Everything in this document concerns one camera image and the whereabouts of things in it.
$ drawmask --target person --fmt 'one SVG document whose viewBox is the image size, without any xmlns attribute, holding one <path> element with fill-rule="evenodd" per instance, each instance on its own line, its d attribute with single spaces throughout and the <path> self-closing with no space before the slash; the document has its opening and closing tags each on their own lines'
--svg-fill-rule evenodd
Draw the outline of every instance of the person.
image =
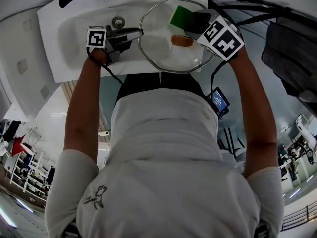
<svg viewBox="0 0 317 238">
<path fill-rule="evenodd" d="M 106 63 L 103 51 L 92 54 Z M 245 48 L 230 65 L 247 140 L 243 175 L 222 159 L 218 117 L 199 84 L 170 73 L 126 77 L 99 171 L 100 68 L 87 58 L 46 205 L 49 237 L 277 237 L 284 205 L 274 116 Z"/>
</svg>

